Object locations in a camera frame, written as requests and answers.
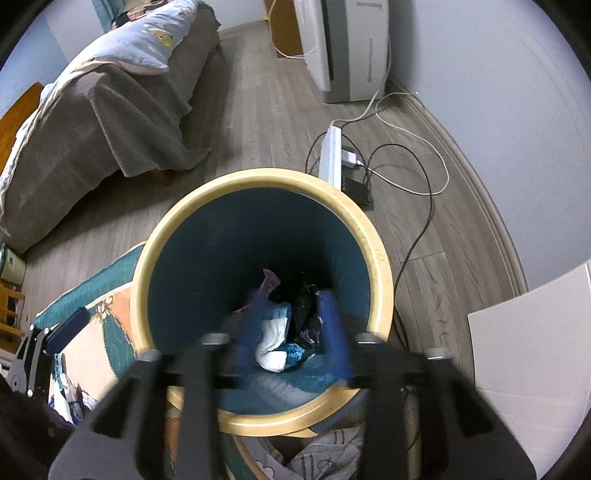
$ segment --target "laminate floor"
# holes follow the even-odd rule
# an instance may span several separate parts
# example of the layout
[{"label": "laminate floor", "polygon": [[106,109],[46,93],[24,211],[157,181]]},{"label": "laminate floor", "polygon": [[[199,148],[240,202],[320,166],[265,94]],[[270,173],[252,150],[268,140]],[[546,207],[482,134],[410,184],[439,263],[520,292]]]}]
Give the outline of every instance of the laminate floor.
[{"label": "laminate floor", "polygon": [[[301,60],[278,59],[263,23],[222,32],[197,83],[192,112],[183,119],[188,147],[209,147],[209,158],[161,187],[150,175],[120,173],[82,199],[54,231],[26,253],[22,327],[61,293],[77,286],[145,240],[186,193],[221,175],[254,167],[303,170],[312,140],[333,118],[359,115],[366,102],[325,105]],[[428,138],[449,164],[451,181],[435,198],[433,223],[402,277],[396,304],[416,350],[444,346],[473,378],[466,315],[515,295],[489,221],[473,188],[419,115],[399,99],[384,102],[394,122]],[[436,155],[372,118],[345,128],[368,155],[384,142],[400,142],[421,158],[434,188],[444,180]],[[317,158],[319,146],[314,152]],[[421,170],[401,149],[383,148],[372,160],[383,175],[425,189]],[[393,275],[426,221],[429,201],[372,180],[374,207],[367,214],[386,246]]]}]

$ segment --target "patterned rug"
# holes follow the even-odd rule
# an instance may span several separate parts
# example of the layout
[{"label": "patterned rug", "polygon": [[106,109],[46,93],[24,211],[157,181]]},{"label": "patterned rug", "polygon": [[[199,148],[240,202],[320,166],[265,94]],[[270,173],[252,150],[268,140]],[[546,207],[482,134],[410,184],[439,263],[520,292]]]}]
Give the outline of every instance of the patterned rug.
[{"label": "patterned rug", "polygon": [[[72,383],[80,385],[97,400],[127,372],[137,356],[131,335],[129,299],[135,267],[144,245],[133,247],[113,264],[64,293],[35,318],[35,325],[45,328],[68,318],[80,306],[90,311],[89,324],[64,349],[63,362]],[[174,479],[181,412],[172,405],[169,407],[164,465],[166,477]],[[262,472],[252,466],[254,462],[248,454],[243,458],[246,450],[237,437],[223,434],[222,447],[231,478],[264,478]]]}]

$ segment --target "trash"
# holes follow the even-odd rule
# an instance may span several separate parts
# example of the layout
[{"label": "trash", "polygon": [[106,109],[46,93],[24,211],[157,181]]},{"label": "trash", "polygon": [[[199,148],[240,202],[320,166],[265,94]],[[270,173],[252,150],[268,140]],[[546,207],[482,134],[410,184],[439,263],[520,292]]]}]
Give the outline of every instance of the trash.
[{"label": "trash", "polygon": [[291,319],[291,306],[284,302],[273,305],[264,313],[261,321],[262,338],[255,350],[256,362],[269,372],[283,372],[287,361],[287,353],[275,351],[285,342],[287,329]]},{"label": "trash", "polygon": [[306,352],[297,343],[283,343],[276,350],[276,352],[285,352],[287,358],[285,359],[285,368],[293,367],[300,363],[304,353]]},{"label": "trash", "polygon": [[266,312],[261,322],[262,338],[256,348],[256,362],[271,372],[282,372],[324,353],[322,319],[317,312],[318,288],[305,273],[282,274],[281,279],[264,269],[259,292],[269,292],[277,306],[290,306],[290,315]]},{"label": "trash", "polygon": [[296,338],[314,309],[316,302],[311,292],[312,288],[314,285],[307,281],[305,274],[284,275],[281,285],[269,295],[269,300],[274,303],[286,301],[291,305],[291,324],[287,333],[289,342]]}]

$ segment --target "pillow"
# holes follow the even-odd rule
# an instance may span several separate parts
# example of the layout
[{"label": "pillow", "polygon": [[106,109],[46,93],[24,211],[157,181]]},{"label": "pillow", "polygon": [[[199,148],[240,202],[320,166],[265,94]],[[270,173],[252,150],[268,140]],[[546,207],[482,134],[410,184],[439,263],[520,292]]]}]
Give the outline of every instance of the pillow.
[{"label": "pillow", "polygon": [[97,38],[71,65],[98,60],[135,74],[165,73],[172,50],[189,32],[196,12],[192,0],[174,0]]}]

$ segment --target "gray blanket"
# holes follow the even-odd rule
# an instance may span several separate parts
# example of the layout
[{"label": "gray blanket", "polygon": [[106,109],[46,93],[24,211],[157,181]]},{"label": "gray blanket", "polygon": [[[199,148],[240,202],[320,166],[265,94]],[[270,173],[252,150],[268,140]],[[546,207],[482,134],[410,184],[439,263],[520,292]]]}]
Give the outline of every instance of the gray blanket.
[{"label": "gray blanket", "polygon": [[207,150],[188,150],[180,119],[219,43],[211,10],[199,9],[174,49],[170,71],[133,76],[102,66],[68,85],[23,149],[6,195],[3,240],[24,252],[46,236],[86,193],[117,170],[188,170]]}]

